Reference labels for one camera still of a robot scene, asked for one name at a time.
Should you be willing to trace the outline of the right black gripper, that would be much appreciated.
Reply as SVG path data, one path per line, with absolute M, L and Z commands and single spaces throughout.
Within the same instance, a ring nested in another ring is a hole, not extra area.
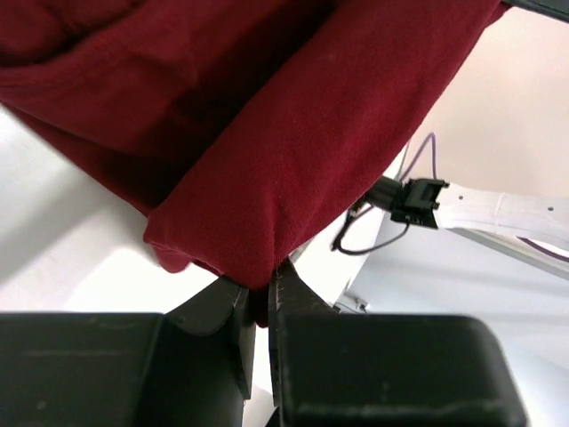
M 503 3 L 554 20 L 569 21 L 569 0 L 503 0 Z

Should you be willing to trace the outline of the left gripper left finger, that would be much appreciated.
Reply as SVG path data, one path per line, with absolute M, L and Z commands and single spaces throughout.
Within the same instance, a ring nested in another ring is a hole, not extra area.
M 250 291 L 221 277 L 165 317 L 180 330 L 209 337 L 228 329 L 229 361 L 242 396 L 252 395 L 256 326 L 252 320 Z

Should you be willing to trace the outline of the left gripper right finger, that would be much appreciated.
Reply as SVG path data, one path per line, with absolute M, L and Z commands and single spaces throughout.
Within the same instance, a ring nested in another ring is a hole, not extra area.
M 282 318 L 295 313 L 336 314 L 337 311 L 314 292 L 299 276 L 290 260 L 281 263 L 268 287 L 268 354 L 275 407 L 281 404 L 279 327 Z

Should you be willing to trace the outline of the dark red t shirt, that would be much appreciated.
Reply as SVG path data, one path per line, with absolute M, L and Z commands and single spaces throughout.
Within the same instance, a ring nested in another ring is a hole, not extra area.
M 500 1 L 4 1 L 1 102 L 147 217 L 145 242 L 252 291 L 359 199 Z

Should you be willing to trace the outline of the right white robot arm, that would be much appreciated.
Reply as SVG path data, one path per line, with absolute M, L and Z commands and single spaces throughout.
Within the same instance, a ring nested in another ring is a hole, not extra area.
M 568 4 L 499 1 L 411 138 L 428 224 L 568 254 Z

